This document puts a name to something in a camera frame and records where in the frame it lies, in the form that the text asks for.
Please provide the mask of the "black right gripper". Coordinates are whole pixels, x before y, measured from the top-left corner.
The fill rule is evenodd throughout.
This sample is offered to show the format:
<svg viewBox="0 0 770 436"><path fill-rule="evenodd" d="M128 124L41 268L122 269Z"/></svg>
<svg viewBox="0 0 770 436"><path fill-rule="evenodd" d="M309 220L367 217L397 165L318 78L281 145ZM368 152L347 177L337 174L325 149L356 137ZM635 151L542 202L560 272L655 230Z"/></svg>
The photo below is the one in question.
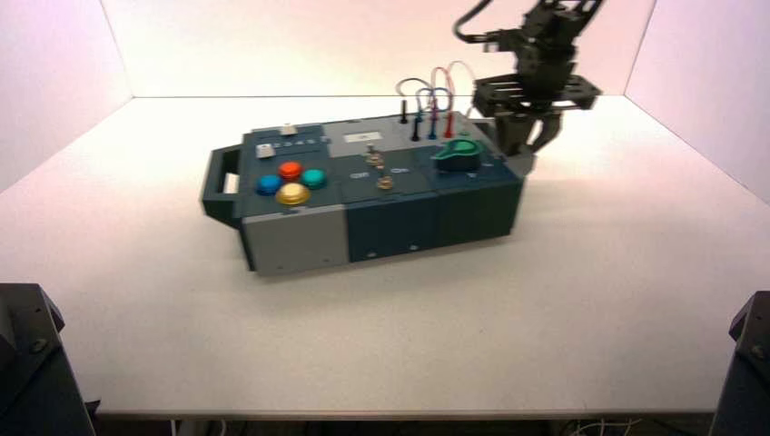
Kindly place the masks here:
<svg viewBox="0 0 770 436"><path fill-rule="evenodd" d="M559 134L562 111L589 110L601 91L573 73L575 47L547 49L526 43L515 50L514 72L475 82L472 104L482 115L495 117L497 144L507 156L529 150L536 154ZM538 135L528 145L537 118Z"/></svg>

